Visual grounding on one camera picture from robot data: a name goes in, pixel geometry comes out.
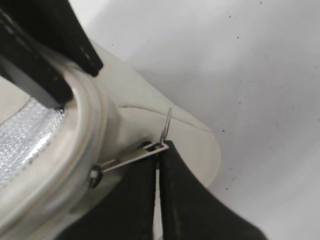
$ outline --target metal bracket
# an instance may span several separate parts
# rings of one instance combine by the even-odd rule
[[[165,143],[153,142],[147,146],[139,148],[133,152],[127,153],[123,156],[113,159],[101,165],[102,172],[105,174],[111,170],[121,168],[133,162],[151,157],[169,149],[169,146]]]

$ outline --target silver reflective foil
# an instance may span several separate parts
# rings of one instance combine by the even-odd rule
[[[64,117],[62,111],[48,109],[31,98],[0,125],[0,187],[30,165],[48,145]]]

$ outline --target black plastic piece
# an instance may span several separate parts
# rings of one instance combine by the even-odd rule
[[[103,63],[68,0],[0,0],[0,8],[37,41],[98,75]]]
[[[3,11],[0,74],[48,108],[60,108],[73,97],[62,75],[32,47]]]
[[[114,188],[56,240],[153,240],[156,159],[132,163]]]
[[[174,144],[159,155],[164,240],[266,240],[257,227],[216,199],[188,169]]]

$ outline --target white surface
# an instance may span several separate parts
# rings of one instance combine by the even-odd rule
[[[74,6],[90,37],[215,131],[216,196],[271,240],[319,239],[319,1]]]

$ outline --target metal hook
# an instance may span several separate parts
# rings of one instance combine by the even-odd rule
[[[160,144],[163,145],[165,140],[167,140],[168,132],[169,132],[169,127],[170,127],[170,122],[172,118],[172,107],[169,108],[168,114],[166,116],[166,120],[164,123],[164,128],[161,133],[161,138],[160,138]]]

